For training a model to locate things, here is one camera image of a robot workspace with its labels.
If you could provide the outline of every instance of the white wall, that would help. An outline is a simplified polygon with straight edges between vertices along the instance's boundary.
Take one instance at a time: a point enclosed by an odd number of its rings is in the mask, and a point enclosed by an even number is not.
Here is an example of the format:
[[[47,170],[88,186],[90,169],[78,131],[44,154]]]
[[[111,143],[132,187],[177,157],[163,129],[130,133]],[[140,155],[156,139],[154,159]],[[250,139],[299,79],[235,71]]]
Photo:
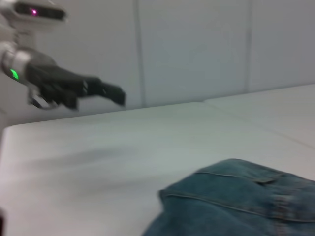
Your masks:
[[[314,0],[254,0],[250,91],[315,83],[314,12]]]
[[[39,35],[38,49],[60,66],[82,74],[98,75],[123,87],[127,109],[141,107],[139,65],[132,0],[55,0],[69,13],[69,22],[52,33]],[[93,98],[80,101],[80,112],[66,108],[41,111],[26,104],[26,88],[1,77],[9,91],[5,109],[9,124],[73,117],[121,110],[112,102]]]
[[[147,106],[244,93],[249,0],[139,0]]]

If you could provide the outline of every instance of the white surface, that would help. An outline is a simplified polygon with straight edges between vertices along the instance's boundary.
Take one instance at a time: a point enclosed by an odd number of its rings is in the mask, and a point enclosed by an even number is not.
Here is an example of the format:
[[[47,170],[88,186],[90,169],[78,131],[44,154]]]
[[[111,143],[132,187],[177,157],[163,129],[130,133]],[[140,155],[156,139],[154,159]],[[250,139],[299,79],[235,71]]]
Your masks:
[[[138,54],[131,0],[54,0],[69,14],[65,26],[38,35],[38,49],[73,72],[99,76],[120,85],[128,94],[127,108],[141,107]],[[27,89],[0,77],[0,87],[10,91],[5,109],[10,124],[121,110],[101,98],[80,101],[80,112],[66,108],[41,111],[27,105]]]
[[[212,99],[206,103],[315,148],[315,85]]]
[[[315,1],[253,0],[250,91],[315,83]]]
[[[6,129],[0,207],[7,236],[138,236],[157,191],[241,158],[315,179],[315,150],[204,103]]]
[[[249,0],[140,0],[148,106],[246,90]]]

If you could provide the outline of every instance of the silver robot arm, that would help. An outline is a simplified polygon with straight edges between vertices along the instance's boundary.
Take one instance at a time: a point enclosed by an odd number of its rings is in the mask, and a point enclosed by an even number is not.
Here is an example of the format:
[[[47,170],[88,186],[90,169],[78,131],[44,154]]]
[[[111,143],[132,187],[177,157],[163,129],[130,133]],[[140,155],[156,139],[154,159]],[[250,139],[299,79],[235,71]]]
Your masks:
[[[125,105],[126,94],[120,87],[62,69],[50,56],[34,48],[36,31],[48,31],[66,21],[63,8],[43,0],[3,0],[0,14],[14,31],[13,40],[0,42],[0,70],[29,88],[30,104],[46,110],[59,105],[76,110],[78,98],[98,95]],[[35,92],[47,107],[34,98]]]

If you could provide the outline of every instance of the green light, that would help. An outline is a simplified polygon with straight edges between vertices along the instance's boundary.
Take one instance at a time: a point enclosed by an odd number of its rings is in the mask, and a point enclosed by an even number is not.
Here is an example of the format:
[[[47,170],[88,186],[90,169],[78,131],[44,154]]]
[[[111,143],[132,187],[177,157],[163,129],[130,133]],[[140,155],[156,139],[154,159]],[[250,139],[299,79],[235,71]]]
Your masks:
[[[18,80],[19,79],[18,73],[16,73],[16,71],[13,69],[10,69],[10,71],[12,72],[12,76]]]

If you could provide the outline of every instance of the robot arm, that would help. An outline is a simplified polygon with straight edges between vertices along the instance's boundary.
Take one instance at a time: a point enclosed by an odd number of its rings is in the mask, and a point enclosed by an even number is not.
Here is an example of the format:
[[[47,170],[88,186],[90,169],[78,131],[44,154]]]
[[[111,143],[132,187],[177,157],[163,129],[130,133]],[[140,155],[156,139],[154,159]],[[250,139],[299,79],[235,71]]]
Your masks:
[[[0,70],[28,86],[30,104],[40,109],[63,104],[75,110],[79,98],[98,95],[125,105],[126,94],[120,87],[62,69],[50,56],[27,46],[35,30],[48,30],[65,21],[66,13],[62,8],[43,1],[3,0],[0,12],[16,32],[14,42],[0,43]],[[47,108],[34,98],[34,92],[49,104]]]

